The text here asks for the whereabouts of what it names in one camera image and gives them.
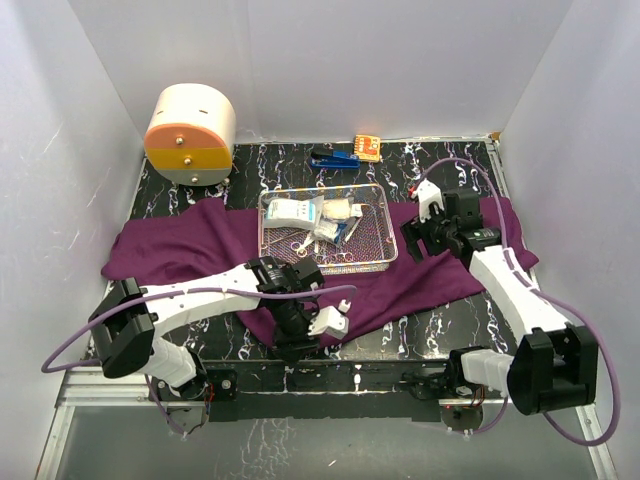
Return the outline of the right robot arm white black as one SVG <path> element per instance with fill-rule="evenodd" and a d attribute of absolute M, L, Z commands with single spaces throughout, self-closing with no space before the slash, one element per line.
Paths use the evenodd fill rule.
<path fill-rule="evenodd" d="M 401 232 L 411 257 L 450 253 L 490 294 L 510 326 L 514 355 L 480 346 L 453 351 L 443 375 L 447 388 L 466 397 L 484 386 L 508 396 L 524 415 L 590 404 L 595 399 L 598 343 L 533 286 L 502 245 L 502 229 L 489 227 L 471 189 L 443 192 L 424 180 L 410 191 L 419 213 Z"/>

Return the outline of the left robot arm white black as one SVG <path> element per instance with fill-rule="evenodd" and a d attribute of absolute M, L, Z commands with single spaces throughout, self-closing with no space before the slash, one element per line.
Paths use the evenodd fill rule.
<path fill-rule="evenodd" d="M 204 318 L 264 308 L 286 348 L 310 348 L 308 328 L 319 310 L 304 304 L 324 282 L 310 258 L 290 264 L 270 256 L 174 285 L 119 280 L 90 317 L 102 372 L 109 379 L 142 373 L 165 382 L 182 399 L 199 399 L 209 384 L 204 365 L 166 334 Z"/>

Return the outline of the purple cloth wrap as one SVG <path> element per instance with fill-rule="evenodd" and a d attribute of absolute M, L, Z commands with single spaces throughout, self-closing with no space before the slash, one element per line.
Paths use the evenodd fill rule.
<path fill-rule="evenodd" d="M 205 198 L 177 216 L 128 221 L 101 274 L 112 281 L 133 277 L 141 285 L 199 279 L 256 258 L 257 240 L 257 210 L 228 210 L 220 199 Z M 405 250 L 382 272 L 330 275 L 325 284 L 357 288 L 346 341 L 484 290 L 451 254 L 416 263 Z"/>

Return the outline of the round white drawer box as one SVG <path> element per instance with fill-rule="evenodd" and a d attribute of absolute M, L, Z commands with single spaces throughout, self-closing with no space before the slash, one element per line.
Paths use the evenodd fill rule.
<path fill-rule="evenodd" d="M 179 83 L 159 95 L 144 135 L 151 166 L 180 185 L 211 186 L 231 173 L 236 114 L 230 100 L 204 84 Z"/>

